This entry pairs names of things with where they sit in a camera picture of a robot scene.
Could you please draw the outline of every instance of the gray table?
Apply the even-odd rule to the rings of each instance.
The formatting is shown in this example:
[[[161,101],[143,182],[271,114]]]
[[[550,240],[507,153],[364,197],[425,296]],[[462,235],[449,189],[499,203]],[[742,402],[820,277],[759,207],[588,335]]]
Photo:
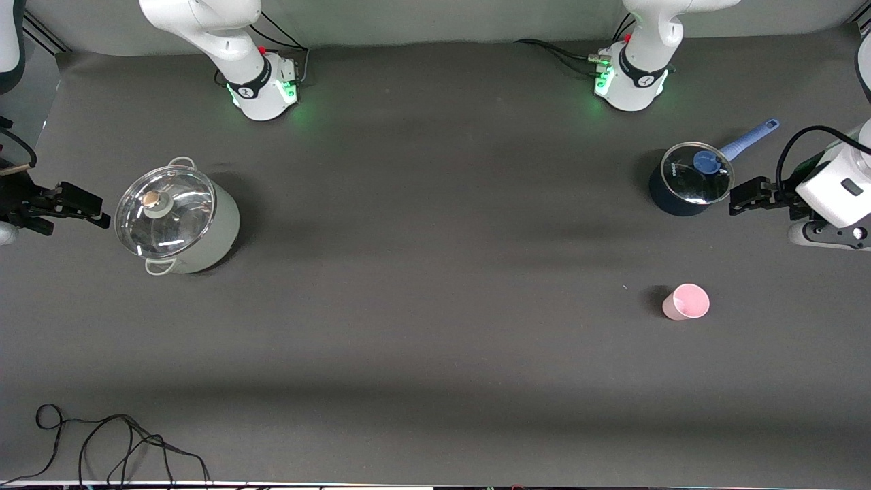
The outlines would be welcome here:
[[[216,480],[871,486],[871,255],[791,245],[785,210],[676,218],[645,193],[680,141],[780,118],[746,180],[803,126],[864,121],[858,43],[689,40],[641,113],[528,45],[323,49],[267,123],[203,56],[65,59],[35,178],[113,210],[189,155],[243,225],[196,276],[149,277],[76,221],[0,250],[0,474],[43,464],[52,401],[128,412]],[[658,312],[682,282],[710,292],[704,319]],[[75,478],[83,435],[46,480]],[[95,438],[94,477],[125,438]],[[165,478],[154,451],[138,466]]]

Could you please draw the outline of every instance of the blue handle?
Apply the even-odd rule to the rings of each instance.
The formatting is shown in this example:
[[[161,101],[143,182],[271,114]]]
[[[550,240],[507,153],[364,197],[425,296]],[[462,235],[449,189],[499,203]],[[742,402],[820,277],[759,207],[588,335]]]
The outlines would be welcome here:
[[[770,132],[780,127],[780,121],[777,119],[769,119],[766,122],[754,127],[747,134],[741,136],[737,140],[720,148],[720,151],[726,156],[729,161],[735,160],[735,157],[741,154],[744,150],[750,147],[753,143],[765,138]]]

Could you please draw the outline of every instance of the pink cup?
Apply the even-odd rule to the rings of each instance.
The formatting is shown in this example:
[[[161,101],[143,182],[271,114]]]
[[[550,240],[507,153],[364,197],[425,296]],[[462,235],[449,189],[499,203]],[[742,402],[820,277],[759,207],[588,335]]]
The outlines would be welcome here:
[[[711,307],[704,289],[695,284],[681,284],[662,303],[662,312],[672,320],[701,318]]]

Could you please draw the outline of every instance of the white pot with glass lid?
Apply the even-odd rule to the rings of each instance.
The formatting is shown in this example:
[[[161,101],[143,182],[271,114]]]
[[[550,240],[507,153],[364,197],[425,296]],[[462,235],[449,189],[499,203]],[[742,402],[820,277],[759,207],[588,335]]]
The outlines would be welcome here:
[[[198,272],[233,247],[239,209],[193,160],[178,157],[127,189],[115,213],[115,232],[128,250],[145,259],[152,276]]]

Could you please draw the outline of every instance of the lid rim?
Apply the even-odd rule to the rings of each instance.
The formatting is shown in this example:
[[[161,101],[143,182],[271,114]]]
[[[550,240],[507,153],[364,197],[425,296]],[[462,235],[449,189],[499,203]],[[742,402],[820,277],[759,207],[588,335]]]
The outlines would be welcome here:
[[[710,206],[712,204],[715,204],[717,202],[724,200],[729,195],[728,192],[721,195],[720,197],[718,197],[714,201],[709,201],[709,202],[706,202],[705,204],[698,204],[696,202],[689,202],[686,199],[684,199],[683,197],[679,196],[678,193],[674,192],[674,189],[672,189],[672,186],[669,185],[668,180],[665,179],[665,159],[668,158],[668,156],[670,154],[672,154],[672,152],[674,152],[675,150],[682,148],[684,146],[701,146],[705,150],[708,150],[709,152],[714,153],[715,155],[717,155],[717,157],[719,157],[721,160],[723,160],[725,167],[727,169],[729,169],[729,170],[732,169],[732,162],[729,161],[729,159],[726,158],[726,156],[720,150],[718,150],[717,148],[714,148],[711,145],[708,145],[707,143],[702,143],[701,141],[685,141],[683,143],[678,143],[677,145],[672,146],[671,148],[666,150],[665,154],[662,156],[662,160],[659,161],[659,178],[662,180],[662,183],[665,186],[665,189],[668,190],[669,194],[680,199],[681,202],[684,202],[686,204],[692,204],[693,206]],[[729,172],[729,189],[730,190],[732,189],[734,183],[735,183],[735,173]]]
[[[208,186],[209,193],[213,197],[212,198],[212,212],[211,212],[211,215],[209,216],[209,220],[206,223],[206,225],[203,227],[203,229],[200,230],[199,234],[195,238],[190,240],[188,243],[186,243],[184,246],[182,246],[178,250],[174,250],[173,252],[170,252],[170,253],[164,254],[164,255],[155,255],[155,256],[147,256],[147,257],[144,255],[140,255],[140,254],[136,253],[134,250],[131,250],[129,247],[127,247],[127,244],[124,241],[124,237],[121,234],[122,220],[120,220],[118,218],[118,213],[120,213],[120,211],[121,211],[121,205],[124,204],[124,201],[126,198],[131,196],[132,191],[136,187],[139,187],[144,181],[148,180],[150,177],[152,177],[156,174],[160,174],[160,173],[167,171],[169,169],[176,169],[176,168],[183,168],[187,172],[194,174],[198,179],[200,179],[202,182],[204,182]],[[124,193],[121,194],[121,199],[118,200],[118,206],[115,208],[115,220],[114,220],[115,221],[115,236],[117,236],[117,238],[121,242],[121,244],[124,245],[124,248],[126,248],[131,254],[134,254],[137,257],[140,257],[143,259],[167,259],[167,258],[174,257],[176,255],[181,254],[182,252],[185,252],[190,247],[192,247],[197,242],[199,242],[203,238],[203,236],[206,234],[206,232],[209,230],[209,228],[212,226],[212,222],[214,221],[214,217],[218,213],[218,199],[217,198],[218,198],[218,193],[217,193],[217,190],[215,188],[214,182],[212,182],[212,179],[209,179],[206,174],[203,174],[197,168],[189,167],[187,165],[166,165],[163,167],[155,168],[154,170],[152,170],[152,171],[148,172],[147,174],[142,175],[141,177],[136,179],[127,188],[127,190],[125,190]]]

